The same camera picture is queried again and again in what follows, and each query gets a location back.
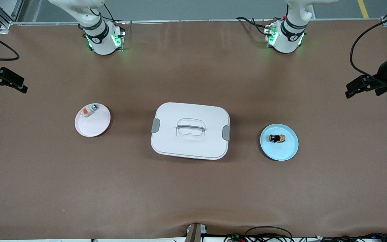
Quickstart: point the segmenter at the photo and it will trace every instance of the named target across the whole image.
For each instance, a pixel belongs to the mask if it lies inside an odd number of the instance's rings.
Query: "gray latch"
[[[161,125],[161,121],[158,118],[154,118],[153,124],[152,124],[152,133],[158,132],[160,125]]]
[[[231,137],[231,127],[229,125],[226,125],[222,129],[222,138],[224,140],[229,141],[230,137]]]

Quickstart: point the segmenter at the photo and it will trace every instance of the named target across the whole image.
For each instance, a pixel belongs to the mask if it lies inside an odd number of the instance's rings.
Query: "plate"
[[[99,109],[89,117],[84,118],[81,115],[81,111],[85,107],[93,104],[97,105]],[[110,115],[110,111],[106,106],[99,103],[91,103],[82,107],[82,109],[77,112],[74,125],[76,126],[76,130],[79,134],[85,137],[95,137],[102,134],[109,127],[111,119],[112,117]]]
[[[283,134],[285,141],[274,143],[270,141],[270,134]],[[261,148],[266,155],[276,161],[287,161],[298,151],[298,137],[295,132],[284,124],[272,124],[266,127],[260,138]]]

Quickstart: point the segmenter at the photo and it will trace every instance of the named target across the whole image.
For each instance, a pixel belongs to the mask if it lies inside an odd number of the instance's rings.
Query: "box lid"
[[[229,138],[229,115],[225,109],[164,103],[156,111],[151,143],[162,155],[217,160],[226,154]]]

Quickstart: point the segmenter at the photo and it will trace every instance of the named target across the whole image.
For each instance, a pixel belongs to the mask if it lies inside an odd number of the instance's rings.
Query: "gray floor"
[[[364,0],[370,18],[387,13],[387,0]],[[210,20],[280,17],[286,11],[283,0],[106,0],[115,19]],[[24,22],[69,22],[74,19],[48,0],[31,0]],[[104,16],[109,16],[104,8]],[[357,0],[341,0],[330,6],[315,6],[317,18],[362,18]]]

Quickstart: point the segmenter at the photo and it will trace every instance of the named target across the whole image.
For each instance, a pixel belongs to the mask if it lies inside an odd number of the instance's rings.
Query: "yellow floor line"
[[[367,9],[365,8],[364,0],[358,0],[359,8],[361,9],[362,17],[369,18]]]

